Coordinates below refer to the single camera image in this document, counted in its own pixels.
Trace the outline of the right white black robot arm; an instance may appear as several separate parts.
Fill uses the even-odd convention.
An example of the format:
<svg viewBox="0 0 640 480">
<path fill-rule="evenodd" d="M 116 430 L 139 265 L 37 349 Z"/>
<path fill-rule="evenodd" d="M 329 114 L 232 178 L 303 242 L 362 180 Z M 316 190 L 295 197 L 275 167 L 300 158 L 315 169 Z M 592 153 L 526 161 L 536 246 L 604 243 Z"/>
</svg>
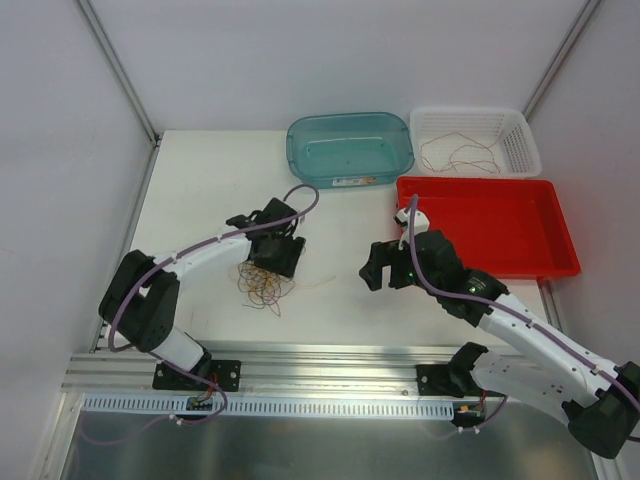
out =
<svg viewBox="0 0 640 480">
<path fill-rule="evenodd" d="M 374 242 L 359 276 L 393 289 L 416 286 L 451 316 L 489 333 L 526 357 L 513 362 L 474 342 L 444 365 L 421 367 L 420 386 L 456 398 L 485 391 L 515 398 L 555 418 L 586 449 L 615 458 L 639 423 L 639 367 L 617 365 L 588 351 L 537 318 L 505 284 L 466 267 L 439 230 L 411 242 Z"/>
</svg>

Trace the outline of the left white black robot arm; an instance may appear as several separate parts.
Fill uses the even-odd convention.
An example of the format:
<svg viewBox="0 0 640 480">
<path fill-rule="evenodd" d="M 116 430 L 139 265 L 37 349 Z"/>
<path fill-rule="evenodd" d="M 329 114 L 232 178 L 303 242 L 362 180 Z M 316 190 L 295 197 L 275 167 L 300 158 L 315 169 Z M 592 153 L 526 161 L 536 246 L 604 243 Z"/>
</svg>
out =
<svg viewBox="0 0 640 480">
<path fill-rule="evenodd" d="M 220 363 L 174 325 L 179 295 L 217 271 L 245 261 L 292 278 L 305 245 L 294 235 L 300 214 L 273 198 L 250 215 L 226 221 L 218 235 L 179 252 L 146 255 L 133 250 L 121 260 L 98 314 L 137 350 L 175 366 L 176 382 L 195 390 L 219 380 Z"/>
</svg>

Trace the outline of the red plastic tray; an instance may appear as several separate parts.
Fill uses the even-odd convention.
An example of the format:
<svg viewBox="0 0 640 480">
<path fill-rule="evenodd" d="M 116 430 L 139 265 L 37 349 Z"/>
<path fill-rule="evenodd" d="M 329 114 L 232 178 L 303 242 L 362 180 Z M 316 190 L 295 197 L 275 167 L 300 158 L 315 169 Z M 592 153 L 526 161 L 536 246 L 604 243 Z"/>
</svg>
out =
<svg viewBox="0 0 640 480">
<path fill-rule="evenodd" d="M 556 280 L 581 272 L 553 184 L 546 180 L 403 176 L 397 205 L 418 209 L 464 264 L 496 277 Z"/>
</svg>

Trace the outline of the teal transparent plastic bin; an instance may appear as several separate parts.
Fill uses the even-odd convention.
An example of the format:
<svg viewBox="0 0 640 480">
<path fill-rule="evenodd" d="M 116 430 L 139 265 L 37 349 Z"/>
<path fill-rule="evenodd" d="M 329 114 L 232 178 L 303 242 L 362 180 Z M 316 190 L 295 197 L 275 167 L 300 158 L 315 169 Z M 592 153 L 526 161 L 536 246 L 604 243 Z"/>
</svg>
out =
<svg viewBox="0 0 640 480">
<path fill-rule="evenodd" d="M 415 161 L 408 126 L 389 112 L 298 119 L 285 149 L 291 173 L 318 189 L 390 184 Z"/>
</svg>

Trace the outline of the white perforated plastic basket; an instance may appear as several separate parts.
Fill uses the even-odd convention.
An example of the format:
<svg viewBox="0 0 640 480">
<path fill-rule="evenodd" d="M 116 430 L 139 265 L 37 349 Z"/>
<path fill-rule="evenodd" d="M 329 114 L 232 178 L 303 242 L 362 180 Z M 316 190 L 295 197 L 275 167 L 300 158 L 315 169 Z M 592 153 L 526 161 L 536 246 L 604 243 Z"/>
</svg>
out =
<svg viewBox="0 0 640 480">
<path fill-rule="evenodd" d="M 418 171 L 426 176 L 533 178 L 540 155 L 523 114 L 508 108 L 419 107 L 409 116 Z"/>
</svg>

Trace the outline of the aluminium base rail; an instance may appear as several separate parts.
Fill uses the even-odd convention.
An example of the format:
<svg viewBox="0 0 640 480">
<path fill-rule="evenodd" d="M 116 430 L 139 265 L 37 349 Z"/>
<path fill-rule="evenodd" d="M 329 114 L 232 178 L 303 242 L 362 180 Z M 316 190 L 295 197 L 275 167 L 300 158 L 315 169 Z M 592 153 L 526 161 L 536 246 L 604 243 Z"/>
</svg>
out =
<svg viewBox="0 0 640 480">
<path fill-rule="evenodd" d="M 242 363 L 238 393 L 260 397 L 400 399 L 417 396 L 415 366 L 446 363 L 456 346 L 384 347 L 207 341 Z M 61 390 L 153 394 L 156 361 L 139 352 L 76 353 Z"/>
</svg>

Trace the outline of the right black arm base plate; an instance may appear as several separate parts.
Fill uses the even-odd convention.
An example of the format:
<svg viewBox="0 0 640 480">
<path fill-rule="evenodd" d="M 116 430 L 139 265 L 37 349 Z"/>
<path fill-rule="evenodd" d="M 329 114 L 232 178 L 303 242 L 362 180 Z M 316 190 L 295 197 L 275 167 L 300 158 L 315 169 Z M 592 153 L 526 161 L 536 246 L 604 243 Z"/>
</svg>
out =
<svg viewBox="0 0 640 480">
<path fill-rule="evenodd" d="M 415 366 L 416 383 L 420 396 L 448 396 L 453 398 L 503 397 L 502 393 L 482 389 L 472 378 L 474 366 L 453 364 L 418 364 Z"/>
</svg>

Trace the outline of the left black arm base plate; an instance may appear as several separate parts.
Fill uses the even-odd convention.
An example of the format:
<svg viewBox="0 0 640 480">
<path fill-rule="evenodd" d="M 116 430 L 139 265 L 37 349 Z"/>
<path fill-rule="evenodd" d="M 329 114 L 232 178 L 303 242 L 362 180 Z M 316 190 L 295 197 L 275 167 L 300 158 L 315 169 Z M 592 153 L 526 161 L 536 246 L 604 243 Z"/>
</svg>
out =
<svg viewBox="0 0 640 480">
<path fill-rule="evenodd" d="M 241 378 L 242 363 L 239 360 L 205 358 L 190 373 L 216 383 L 225 392 L 237 392 Z M 196 381 L 167 366 L 164 362 L 156 365 L 152 381 L 154 390 L 204 391 L 208 384 Z"/>
</svg>

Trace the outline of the left aluminium frame post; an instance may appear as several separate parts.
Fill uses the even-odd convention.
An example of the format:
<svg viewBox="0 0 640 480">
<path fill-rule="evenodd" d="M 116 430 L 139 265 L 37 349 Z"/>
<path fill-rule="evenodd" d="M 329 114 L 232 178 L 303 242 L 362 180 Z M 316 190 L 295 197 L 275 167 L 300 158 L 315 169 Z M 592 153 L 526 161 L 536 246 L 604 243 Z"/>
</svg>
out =
<svg viewBox="0 0 640 480">
<path fill-rule="evenodd" d="M 157 146 L 161 135 L 154 127 L 93 2 L 89 0 L 75 0 L 74 5 L 85 21 L 92 38 L 97 43 L 101 55 L 104 57 L 109 70 L 143 130 L 145 137 L 152 146 Z"/>
</svg>

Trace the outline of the aluminium frame post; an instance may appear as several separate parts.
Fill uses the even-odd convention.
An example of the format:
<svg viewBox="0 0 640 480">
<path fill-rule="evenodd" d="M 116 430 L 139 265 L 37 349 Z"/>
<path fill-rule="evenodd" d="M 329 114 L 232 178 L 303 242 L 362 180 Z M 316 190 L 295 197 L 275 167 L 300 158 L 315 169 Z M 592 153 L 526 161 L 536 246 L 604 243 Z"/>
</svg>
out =
<svg viewBox="0 0 640 480">
<path fill-rule="evenodd" d="M 521 111 L 527 121 L 530 121 L 539 110 L 562 68 L 604 4 L 603 0 L 583 2 Z"/>
<path fill-rule="evenodd" d="M 161 135 L 154 127 L 93 2 L 89 0 L 75 0 L 74 5 L 85 21 L 92 38 L 97 43 L 101 55 L 104 57 L 109 70 L 143 130 L 145 137 L 152 146 L 157 146 Z"/>
</svg>

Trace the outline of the right aluminium frame post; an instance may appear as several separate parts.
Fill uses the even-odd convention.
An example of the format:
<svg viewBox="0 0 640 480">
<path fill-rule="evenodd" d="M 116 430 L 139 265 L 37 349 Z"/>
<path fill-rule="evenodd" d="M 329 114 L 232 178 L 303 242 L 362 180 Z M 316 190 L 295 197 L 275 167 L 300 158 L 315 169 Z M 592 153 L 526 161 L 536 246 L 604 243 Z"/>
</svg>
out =
<svg viewBox="0 0 640 480">
<path fill-rule="evenodd" d="M 604 4 L 603 0 L 583 2 L 521 111 L 527 121 L 530 121 L 539 110 L 562 68 Z"/>
</svg>

